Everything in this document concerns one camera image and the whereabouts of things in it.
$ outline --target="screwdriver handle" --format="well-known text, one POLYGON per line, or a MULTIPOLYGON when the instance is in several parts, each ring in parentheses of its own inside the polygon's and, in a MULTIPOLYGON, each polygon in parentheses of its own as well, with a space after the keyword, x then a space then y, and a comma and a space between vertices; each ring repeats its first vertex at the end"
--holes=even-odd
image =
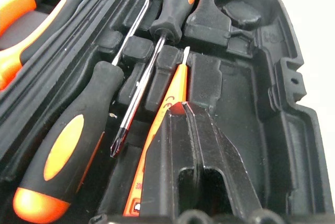
POLYGON ((144 177, 144 165, 146 162, 147 150, 157 133, 166 111, 178 102, 186 101, 187 89, 187 65, 180 64, 173 76, 169 89, 166 92, 164 100, 156 114, 147 136, 142 155, 137 166, 136 174, 132 182, 128 200, 124 210, 124 216, 139 216, 140 202, 142 194, 142 183, 144 177))
POLYGON ((13 205, 22 219, 49 223, 70 206, 102 138, 114 93, 124 78, 101 61, 87 87, 53 125, 30 163, 13 205))
POLYGON ((173 44, 179 43, 182 37, 181 26, 193 4, 194 0, 164 0, 160 17, 150 27, 152 37, 158 40, 166 35, 173 44))

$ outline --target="screwdriver shaft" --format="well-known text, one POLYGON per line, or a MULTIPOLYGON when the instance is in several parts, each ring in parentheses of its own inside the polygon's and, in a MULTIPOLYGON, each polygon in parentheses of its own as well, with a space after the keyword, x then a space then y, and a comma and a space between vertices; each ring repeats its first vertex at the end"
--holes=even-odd
POLYGON ((190 47, 187 46, 184 50, 184 56, 183 56, 183 62, 182 64, 185 64, 186 65, 186 62, 187 62, 187 59, 188 59, 188 55, 189 55, 189 49, 190 47))
POLYGON ((135 93, 130 101, 130 104, 129 104, 129 107, 126 111, 126 114, 122 120, 122 123, 120 125, 120 129, 110 147, 110 156, 111 157, 114 157, 115 154, 118 153, 122 143, 124 142, 125 140, 125 137, 127 136, 127 133, 128 133, 128 130, 129 130, 129 127, 131 125, 131 122, 134 118, 134 115, 137 111, 137 108, 141 102, 141 99, 143 97, 143 94, 146 90, 146 87, 147 87, 147 84, 149 82, 149 79, 150 79, 150 76, 153 72, 153 67, 154 67, 154 64, 156 62, 156 59, 158 57, 158 54, 159 52, 161 52, 164 44, 165 44, 165 41, 166 41, 166 37, 165 35, 162 35, 160 37, 160 39, 158 40, 157 44, 156 44, 156 47, 155 47, 155 50, 153 52, 153 55, 150 59, 150 62, 149 64, 147 65, 146 67, 146 70, 144 71, 141 79, 140 79, 140 82, 135 90, 135 93))
POLYGON ((124 49, 129 37, 132 37, 135 33, 135 31, 137 30, 137 28, 139 27, 139 25, 141 24, 142 20, 143 20, 143 17, 145 16, 149 6, 150 6, 150 3, 151 3, 152 0, 146 0, 144 5, 142 6, 141 8, 141 11, 140 13, 137 15, 134 23, 132 24, 132 26, 130 27, 119 51, 117 52, 116 56, 114 57, 113 59, 113 62, 112 62, 112 65, 114 66, 117 66, 118 63, 120 62, 120 59, 121 59, 121 55, 122 55, 122 50, 124 49))

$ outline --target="screwdriver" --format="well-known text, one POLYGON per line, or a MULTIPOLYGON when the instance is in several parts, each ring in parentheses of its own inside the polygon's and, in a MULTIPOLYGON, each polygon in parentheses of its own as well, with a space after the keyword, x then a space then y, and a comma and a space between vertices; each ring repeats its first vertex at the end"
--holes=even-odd
POLYGON ((115 155, 117 155, 122 148, 134 115, 153 73, 153 67, 159 52, 163 48, 166 40, 170 40, 173 44, 179 43, 182 37, 181 26, 188 13, 191 11, 193 4, 194 0, 163 0, 160 17, 155 20, 150 27, 150 33, 153 38, 159 39, 150 62, 147 65, 130 101, 129 107, 121 122, 120 129, 110 147, 110 155, 112 157, 115 157, 115 155))
POLYGON ((13 207, 22 219, 49 223, 59 219, 80 189, 106 127, 110 101, 124 73, 118 66, 126 41, 132 36, 152 0, 146 0, 110 64, 100 61, 82 93, 48 132, 18 187, 13 207))
POLYGON ((186 101, 187 88, 187 65, 186 61, 189 54, 189 47, 184 50, 183 62, 180 64, 173 76, 169 89, 163 99, 163 102, 156 114, 156 117, 151 125, 148 137, 144 144, 140 162, 137 166, 136 174, 132 182, 128 200, 126 203, 124 216, 139 216, 142 182, 144 176, 144 163, 146 161, 147 150, 153 140, 158 128, 160 127, 166 111, 177 102, 186 101))

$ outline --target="white background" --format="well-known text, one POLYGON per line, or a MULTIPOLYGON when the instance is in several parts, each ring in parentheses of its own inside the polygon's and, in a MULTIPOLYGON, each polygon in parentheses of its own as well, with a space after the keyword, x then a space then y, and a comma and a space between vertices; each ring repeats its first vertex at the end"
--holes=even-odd
POLYGON ((335 203, 335 0, 282 0, 299 41, 307 95, 298 102, 319 118, 335 203))

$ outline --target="tool case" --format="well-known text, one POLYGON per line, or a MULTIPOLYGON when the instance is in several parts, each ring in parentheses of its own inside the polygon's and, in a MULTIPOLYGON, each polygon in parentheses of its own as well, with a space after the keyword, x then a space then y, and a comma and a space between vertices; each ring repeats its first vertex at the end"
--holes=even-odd
MULTIPOLYGON (((149 28, 162 1, 152 1, 123 49, 125 78, 105 134, 55 223, 335 223, 317 115, 296 104, 306 95, 297 72, 304 61, 280 0, 195 0, 181 41, 158 56, 124 148, 110 157, 157 42, 149 28), (187 46, 187 103, 167 111, 147 153, 140 216, 123 217, 145 139, 187 46)), ((28 223, 13 211, 25 170, 94 66, 113 60, 143 3, 83 0, 1 92, 1 223, 28 223)))

